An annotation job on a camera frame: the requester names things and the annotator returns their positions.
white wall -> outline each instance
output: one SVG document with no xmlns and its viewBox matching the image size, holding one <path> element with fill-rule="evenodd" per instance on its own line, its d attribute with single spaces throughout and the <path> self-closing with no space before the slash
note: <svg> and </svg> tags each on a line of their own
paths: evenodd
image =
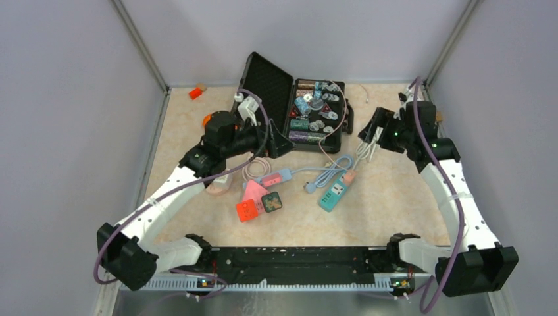
<svg viewBox="0 0 558 316">
<path fill-rule="evenodd" d="M 558 2 L 485 1 L 434 83 L 487 223 L 519 264 L 519 315 L 556 315 Z"/>
<path fill-rule="evenodd" d="M 0 315 L 92 312 L 162 96 L 109 1 L 0 1 Z"/>
<path fill-rule="evenodd" d="M 171 86 L 237 84 L 258 51 L 296 78 L 426 76 L 465 0 L 124 0 Z"/>
</svg>

black bracket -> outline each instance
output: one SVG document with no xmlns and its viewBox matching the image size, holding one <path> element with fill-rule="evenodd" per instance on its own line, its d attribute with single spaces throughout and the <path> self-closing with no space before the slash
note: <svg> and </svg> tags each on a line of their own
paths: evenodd
<svg viewBox="0 0 558 316">
<path fill-rule="evenodd" d="M 97 248 L 100 251 L 116 227 L 105 223 L 97 231 Z M 112 273 L 132 291 L 146 285 L 157 269 L 159 257 L 138 246 L 138 238 L 128 238 L 119 232 L 109 244 L 101 260 L 101 266 Z"/>
</svg>

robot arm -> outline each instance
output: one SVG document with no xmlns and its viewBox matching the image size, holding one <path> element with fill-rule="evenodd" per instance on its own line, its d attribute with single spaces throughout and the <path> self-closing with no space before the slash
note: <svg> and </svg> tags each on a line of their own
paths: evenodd
<svg viewBox="0 0 558 316">
<path fill-rule="evenodd" d="M 432 191 L 452 242 L 457 238 L 460 224 L 454 202 L 459 198 L 465 218 L 464 234 L 459 254 L 444 286 L 444 294 L 460 296 L 499 290 L 519 260 L 517 253 L 514 247 L 503 247 L 482 218 L 463 176 L 457 148 L 449 138 L 438 137 L 436 107 L 431 102 L 419 101 L 418 114 L 424 135 L 457 191 L 457 196 L 451 195 L 438 168 L 424 150 L 413 118 L 413 104 L 405 104 L 413 97 L 410 93 L 407 90 L 399 94 L 402 108 L 398 113 L 377 108 L 359 137 L 371 142 L 374 139 L 372 136 L 379 131 L 381 134 L 377 144 L 381 148 L 406 152 Z M 396 234 L 390 238 L 388 253 L 393 261 L 415 265 L 440 282 L 451 250 L 429 244 L 414 234 Z"/>
<path fill-rule="evenodd" d="M 155 273 L 200 262 L 203 252 L 211 250 L 211 245 L 201 237 L 189 234 L 160 245 L 154 245 L 153 241 L 167 222 L 213 180 L 185 188 L 180 188 L 181 185 L 222 173 L 227 158 L 235 155 L 263 148 L 268 157 L 277 158 L 294 148 L 294 143 L 281 135 L 272 120 L 266 137 L 265 126 L 255 122 L 253 113 L 257 107 L 252 97 L 245 99 L 238 106 L 241 121 L 228 111 L 213 113 L 205 125 L 205 135 L 184 155 L 163 185 L 132 214 L 114 226 L 105 223 L 97 231 L 97 246 L 101 251 L 118 226 L 148 207 L 112 240 L 103 254 L 102 267 L 129 289 L 138 290 Z"/>
</svg>

black mount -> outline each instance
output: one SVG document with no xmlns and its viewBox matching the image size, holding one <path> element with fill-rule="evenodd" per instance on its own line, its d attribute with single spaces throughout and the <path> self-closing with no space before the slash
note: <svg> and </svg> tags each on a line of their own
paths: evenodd
<svg viewBox="0 0 558 316">
<path fill-rule="evenodd" d="M 374 112 L 370 122 L 359 133 L 362 141 L 370 143 L 376 129 L 382 127 L 382 135 L 378 140 L 381 148 L 396 153 L 404 153 L 407 151 L 407 157 L 417 166 L 417 170 L 421 172 L 427 164 L 432 160 L 428 156 L 424 146 L 420 140 L 415 118 L 413 116 L 413 104 L 411 102 L 405 105 L 405 108 L 399 110 L 399 118 L 394 118 L 395 112 L 379 107 Z M 436 124 L 436 106 L 431 102 L 418 102 L 418 118 L 422 131 L 426 136 L 426 140 L 430 144 L 434 155 L 438 160 L 454 159 L 459 161 L 461 156 L 453 141 L 449 138 L 438 137 L 438 125 Z"/>
<path fill-rule="evenodd" d="M 260 156 L 278 158 L 292 151 L 295 144 L 283 136 L 273 120 L 269 120 L 270 132 L 265 141 L 265 126 L 253 126 L 247 120 L 238 122 L 229 111 L 218 111 L 211 115 L 205 125 L 205 135 L 189 150 L 178 163 L 195 172 L 197 178 L 221 173 L 226 168 L 227 158 L 243 153 L 255 153 L 265 143 Z"/>
</svg>

orange block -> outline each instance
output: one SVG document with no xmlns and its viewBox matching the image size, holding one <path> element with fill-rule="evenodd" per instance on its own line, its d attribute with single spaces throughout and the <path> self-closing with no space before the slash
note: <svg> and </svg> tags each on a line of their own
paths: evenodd
<svg viewBox="0 0 558 316">
<path fill-rule="evenodd" d="M 241 222 L 249 221 L 258 217 L 258 210 L 256 209 L 256 203 L 254 203 L 253 199 L 238 203 L 236 205 L 236 212 L 238 213 L 238 218 Z"/>
<path fill-rule="evenodd" d="M 195 99 L 196 97 L 199 97 L 201 94 L 203 93 L 203 91 L 201 91 L 200 88 L 196 88 L 192 91 L 189 92 L 190 95 L 190 99 Z"/>
</svg>

